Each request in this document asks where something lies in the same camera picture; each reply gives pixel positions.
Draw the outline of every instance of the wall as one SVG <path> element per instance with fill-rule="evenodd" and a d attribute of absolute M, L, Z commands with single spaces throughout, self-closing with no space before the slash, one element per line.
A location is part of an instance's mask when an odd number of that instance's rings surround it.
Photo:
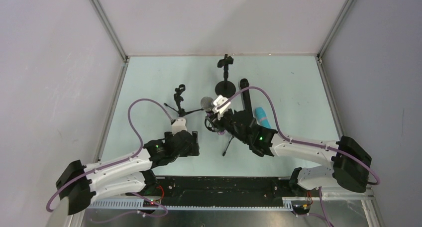
<path fill-rule="evenodd" d="M 420 226 L 422 0 L 357 0 L 323 57 L 348 135 L 372 155 L 389 227 Z"/>
<path fill-rule="evenodd" d="M 73 160 L 92 162 L 122 65 L 89 0 L 0 0 L 0 226 L 44 227 Z"/>
<path fill-rule="evenodd" d="M 345 1 L 101 0 L 129 55 L 316 54 Z"/>

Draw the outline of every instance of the white panel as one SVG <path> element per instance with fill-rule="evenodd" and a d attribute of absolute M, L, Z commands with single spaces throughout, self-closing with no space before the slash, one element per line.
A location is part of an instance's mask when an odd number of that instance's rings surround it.
<path fill-rule="evenodd" d="M 131 57 L 108 133 L 102 161 L 139 148 L 139 139 L 129 126 L 127 109 L 140 98 L 174 105 L 174 88 L 186 85 L 182 108 L 200 108 L 201 98 L 216 97 L 215 85 L 223 79 L 216 67 L 221 57 Z M 234 56 L 229 80 L 238 86 L 242 78 L 263 88 L 271 97 L 280 128 L 287 134 L 320 140 L 338 139 L 334 121 L 322 85 L 315 57 L 312 56 Z M 275 127 L 270 105 L 263 94 L 250 91 L 252 108 L 262 107 Z M 241 96 L 231 107 L 242 110 Z M 176 113 L 169 110 L 172 117 Z M 183 176 L 291 176 L 296 167 L 317 164 L 290 156 L 259 157 L 235 139 L 222 156 L 230 136 L 219 136 L 204 126 L 205 112 L 186 116 L 188 131 L 197 130 L 200 155 L 179 157 L 167 166 L 154 168 L 156 175 Z M 164 137 L 171 131 L 163 111 L 153 103 L 140 102 L 132 109 L 132 121 L 144 143 Z"/>
<path fill-rule="evenodd" d="M 422 0 L 357 0 L 323 57 L 347 134 L 372 155 L 388 227 L 421 226 Z"/>
<path fill-rule="evenodd" d="M 100 0 L 129 55 L 317 53 L 345 0 Z"/>
<path fill-rule="evenodd" d="M 0 226 L 44 227 L 57 178 L 93 160 L 122 62 L 89 0 L 0 0 L 0 20 Z"/>

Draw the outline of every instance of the silver mesh microphone grille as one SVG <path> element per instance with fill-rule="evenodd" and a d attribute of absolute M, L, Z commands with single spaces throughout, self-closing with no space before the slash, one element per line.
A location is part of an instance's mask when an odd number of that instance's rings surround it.
<path fill-rule="evenodd" d="M 214 99 L 211 97 L 203 97 L 201 99 L 201 108 L 206 112 L 210 112 L 214 108 L 213 101 Z"/>

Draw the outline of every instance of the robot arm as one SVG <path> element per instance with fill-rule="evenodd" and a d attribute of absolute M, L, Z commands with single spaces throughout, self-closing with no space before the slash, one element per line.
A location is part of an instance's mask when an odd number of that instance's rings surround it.
<path fill-rule="evenodd" d="M 172 123 L 172 131 L 164 133 L 164 138 L 146 143 L 138 155 L 135 152 L 107 162 L 98 162 L 83 166 L 80 160 L 68 165 L 56 182 L 60 189 L 67 182 L 83 173 L 85 177 L 72 183 L 60 194 L 60 199 L 69 198 L 69 215 L 87 208 L 92 202 L 124 194 L 155 189 L 157 180 L 152 168 L 164 166 L 178 157 L 198 156 L 198 133 L 187 132 L 186 120 L 178 118 Z M 122 163 L 100 169 L 101 166 L 124 160 Z"/>
<path fill-rule="evenodd" d="M 208 112 L 206 119 L 214 131 L 229 132 L 258 156 L 291 156 L 321 165 L 294 170 L 290 186 L 296 193 L 319 186 L 341 186 L 353 192 L 365 192 L 369 172 L 347 156 L 333 151 L 347 152 L 370 166 L 371 157 L 352 138 L 343 136 L 340 141 L 320 141 L 278 135 L 276 130 L 260 126 L 247 111 L 233 112 L 229 108 L 230 102 L 225 104 L 226 101 L 227 98 L 217 97 L 212 111 Z"/>

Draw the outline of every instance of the light blue table surface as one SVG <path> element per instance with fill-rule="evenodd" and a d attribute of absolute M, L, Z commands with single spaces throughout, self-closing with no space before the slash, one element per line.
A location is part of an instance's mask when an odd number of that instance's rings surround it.
<path fill-rule="evenodd" d="M 215 85 L 223 80 L 217 68 L 222 57 L 131 57 L 118 98 L 102 161 L 135 151 L 139 140 L 129 126 L 127 109 L 136 99 L 150 98 L 176 107 L 174 89 L 186 85 L 182 107 L 186 111 L 200 108 L 204 96 L 215 98 Z M 276 108 L 281 130 L 290 135 L 319 140 L 338 139 L 315 58 L 312 56 L 234 56 L 229 80 L 238 89 L 240 79 L 263 88 Z M 251 90 L 252 108 L 263 107 L 275 128 L 266 98 Z M 241 96 L 233 100 L 232 109 L 242 110 Z M 296 167 L 314 167 L 315 163 L 292 157 L 258 157 L 234 139 L 223 157 L 230 138 L 218 136 L 204 127 L 204 112 L 186 116 L 188 131 L 199 133 L 200 155 L 181 157 L 167 166 L 154 168 L 156 175 L 180 176 L 279 176 L 288 177 Z M 132 109 L 132 120 L 144 142 L 164 137 L 171 126 L 163 111 L 150 102 L 140 102 Z"/>

